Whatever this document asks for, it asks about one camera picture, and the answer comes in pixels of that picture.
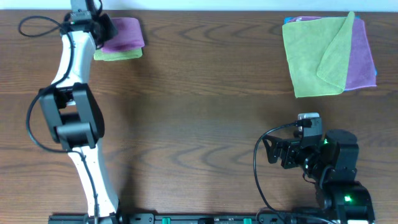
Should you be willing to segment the purple microfiber cloth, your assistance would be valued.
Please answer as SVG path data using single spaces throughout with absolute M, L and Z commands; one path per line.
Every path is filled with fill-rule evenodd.
M 118 34 L 104 43 L 101 49 L 104 53 L 119 53 L 136 50 L 145 46 L 141 26 L 136 18 L 116 17 L 112 22 Z

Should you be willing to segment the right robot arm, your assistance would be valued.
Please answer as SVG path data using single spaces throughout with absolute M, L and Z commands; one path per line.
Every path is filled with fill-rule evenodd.
M 300 167 L 313 179 L 317 208 L 279 212 L 286 223 L 374 223 L 371 196 L 356 178 L 359 146 L 356 136 L 342 129 L 323 133 L 303 128 L 292 139 L 262 137 L 267 159 L 284 169 Z

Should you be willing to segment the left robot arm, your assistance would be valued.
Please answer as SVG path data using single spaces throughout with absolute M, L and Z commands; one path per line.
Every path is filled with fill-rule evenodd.
M 117 34 L 107 14 L 72 12 L 60 25 L 63 51 L 56 77 L 35 98 L 52 139 L 73 161 L 88 202 L 83 223 L 122 223 L 119 199 L 104 164 L 103 114 L 89 86 L 95 51 Z

